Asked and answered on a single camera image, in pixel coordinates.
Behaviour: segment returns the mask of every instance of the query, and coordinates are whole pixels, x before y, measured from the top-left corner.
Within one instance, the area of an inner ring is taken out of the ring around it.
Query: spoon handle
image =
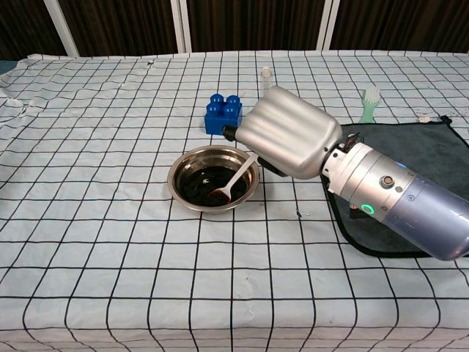
[[[251,154],[251,156],[244,162],[243,165],[236,171],[236,173],[233,175],[232,179],[224,186],[225,189],[230,189],[236,181],[243,176],[243,174],[246,172],[246,170],[249,168],[249,166],[257,160],[257,155],[256,154]]]

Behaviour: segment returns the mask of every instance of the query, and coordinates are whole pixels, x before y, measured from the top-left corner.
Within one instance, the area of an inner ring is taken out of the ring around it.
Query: green indicator light
[[[361,210],[363,210],[365,213],[367,213],[369,215],[374,214],[374,209],[370,204],[362,204],[361,205]]]

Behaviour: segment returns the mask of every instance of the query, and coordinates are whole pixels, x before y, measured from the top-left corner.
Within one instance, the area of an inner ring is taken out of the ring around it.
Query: metal bowl
[[[252,196],[259,185],[259,167],[256,163],[252,163],[242,176],[242,179],[244,179],[246,183],[246,192],[244,195],[227,205],[207,207],[192,204],[181,196],[180,187],[184,180],[187,180],[187,177],[200,169],[211,166],[223,166],[227,169],[237,171],[248,158],[248,153],[226,145],[207,145],[192,149],[179,157],[171,166],[168,173],[169,191],[178,202],[192,210],[207,213],[221,213],[235,208]]]

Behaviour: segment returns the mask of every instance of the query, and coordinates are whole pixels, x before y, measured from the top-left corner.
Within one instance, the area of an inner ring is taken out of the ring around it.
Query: white tablecloth
[[[360,253],[319,180],[262,170],[221,215],[171,198],[176,158],[232,144],[204,132],[210,96],[247,113],[264,66],[340,123],[374,82],[376,121],[447,114],[469,139],[468,55],[22,60],[0,81],[0,351],[469,351],[469,260]]]

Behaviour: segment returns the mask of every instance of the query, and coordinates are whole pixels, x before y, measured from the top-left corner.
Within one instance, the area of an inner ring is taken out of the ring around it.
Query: dark liquid
[[[226,186],[235,175],[235,171],[222,166],[212,166],[194,172],[185,180],[181,180],[181,196],[188,202],[205,207],[220,207],[228,204],[223,194],[213,194],[212,191]],[[232,200],[241,198],[247,190],[246,182],[240,178],[232,186]]]

